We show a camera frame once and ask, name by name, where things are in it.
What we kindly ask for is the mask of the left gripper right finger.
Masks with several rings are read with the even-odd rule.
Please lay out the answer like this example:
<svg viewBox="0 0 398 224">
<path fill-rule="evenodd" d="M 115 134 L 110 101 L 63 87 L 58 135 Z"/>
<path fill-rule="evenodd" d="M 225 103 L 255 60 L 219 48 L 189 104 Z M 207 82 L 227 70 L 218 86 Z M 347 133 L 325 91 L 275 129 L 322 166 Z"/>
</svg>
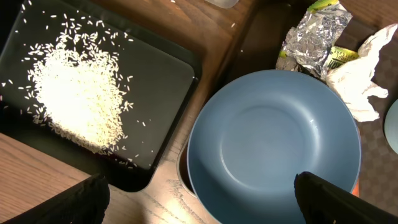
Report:
<svg viewBox="0 0 398 224">
<path fill-rule="evenodd" d="M 397 217 L 311 173 L 297 174 L 295 198 L 306 223 L 397 224 Z"/>
</svg>

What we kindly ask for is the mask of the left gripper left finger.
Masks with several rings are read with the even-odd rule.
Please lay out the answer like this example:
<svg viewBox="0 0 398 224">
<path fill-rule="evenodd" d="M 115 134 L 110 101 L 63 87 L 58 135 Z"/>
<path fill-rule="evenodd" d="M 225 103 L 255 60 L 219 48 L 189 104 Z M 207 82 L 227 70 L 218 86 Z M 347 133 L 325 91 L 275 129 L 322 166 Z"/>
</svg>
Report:
<svg viewBox="0 0 398 224">
<path fill-rule="evenodd" d="M 110 191 L 95 174 L 3 224 L 102 224 Z"/>
</svg>

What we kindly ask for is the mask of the dark blue plate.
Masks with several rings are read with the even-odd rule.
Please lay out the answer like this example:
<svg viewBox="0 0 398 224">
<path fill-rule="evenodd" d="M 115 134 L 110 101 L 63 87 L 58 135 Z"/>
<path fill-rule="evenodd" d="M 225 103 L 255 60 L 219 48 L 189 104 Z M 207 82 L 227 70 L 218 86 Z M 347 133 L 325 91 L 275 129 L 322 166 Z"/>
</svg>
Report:
<svg viewBox="0 0 398 224">
<path fill-rule="evenodd" d="M 303 223 L 294 193 L 309 171 L 350 192 L 361 141 L 341 98 L 299 72 L 263 70 L 225 85 L 191 131 L 191 185 L 220 223 Z"/>
</svg>

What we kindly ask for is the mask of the white rice pile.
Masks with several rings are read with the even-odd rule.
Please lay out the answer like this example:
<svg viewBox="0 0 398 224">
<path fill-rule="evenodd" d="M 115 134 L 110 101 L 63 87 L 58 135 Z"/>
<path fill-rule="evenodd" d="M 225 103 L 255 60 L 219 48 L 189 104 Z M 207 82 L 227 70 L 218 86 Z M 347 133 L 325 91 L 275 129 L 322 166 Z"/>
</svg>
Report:
<svg viewBox="0 0 398 224">
<path fill-rule="evenodd" d="M 131 145 L 130 77 L 121 59 L 134 40 L 127 32 L 59 1 L 3 1 L 16 15 L 1 53 L 1 131 L 44 128 L 130 169 L 150 168 L 153 151 Z"/>
</svg>

